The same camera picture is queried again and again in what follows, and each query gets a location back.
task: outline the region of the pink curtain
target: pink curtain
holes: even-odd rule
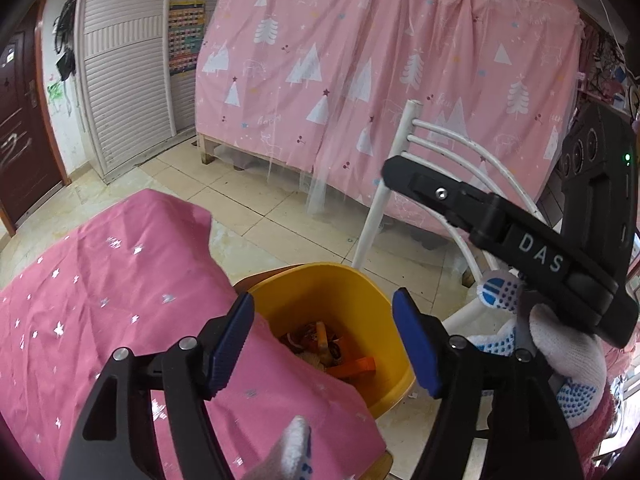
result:
[[[418,99],[422,119],[482,144],[536,197],[573,107],[581,31],[571,0],[220,0],[198,62],[196,126],[370,205],[404,102]],[[474,152],[418,134],[519,203]],[[436,229],[399,196],[387,213]]]

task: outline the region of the yellow trash can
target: yellow trash can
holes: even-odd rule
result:
[[[399,402],[414,382],[390,301],[357,270],[331,263],[302,265],[257,283],[249,292],[274,336],[321,320],[338,335],[348,335],[353,357],[373,357],[375,373],[350,383],[375,418]]]

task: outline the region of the brown door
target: brown door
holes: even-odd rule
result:
[[[37,13],[35,4],[0,56],[0,202],[14,224],[62,181],[36,91]]]

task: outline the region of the silver screw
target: silver screw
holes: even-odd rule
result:
[[[533,357],[530,354],[529,350],[524,349],[524,348],[518,348],[515,351],[515,355],[516,355],[516,359],[518,361],[520,361],[521,363],[529,363]]]
[[[195,348],[197,344],[198,344],[198,340],[196,338],[192,336],[188,336],[180,339],[178,346],[180,347],[181,350],[191,350],[192,348]]]
[[[461,335],[452,335],[449,338],[449,345],[451,348],[455,348],[456,350],[462,350],[466,348],[466,339]]]
[[[124,359],[126,359],[127,357],[129,357],[129,350],[127,350],[126,348],[118,348],[113,353],[113,358],[116,361],[124,361]]]

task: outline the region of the gloved hand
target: gloved hand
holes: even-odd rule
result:
[[[510,272],[492,270],[478,283],[477,293],[486,306],[515,313],[523,288],[524,282]],[[596,410],[606,385],[607,366],[599,338],[563,325],[545,304],[533,307],[529,329],[534,344],[549,365],[566,377],[556,399],[569,428],[576,428]],[[484,352],[511,355],[515,350],[515,331],[513,319],[496,335],[468,339]]]
[[[311,428],[295,417],[285,428],[271,452],[242,480],[309,480],[311,469]]]

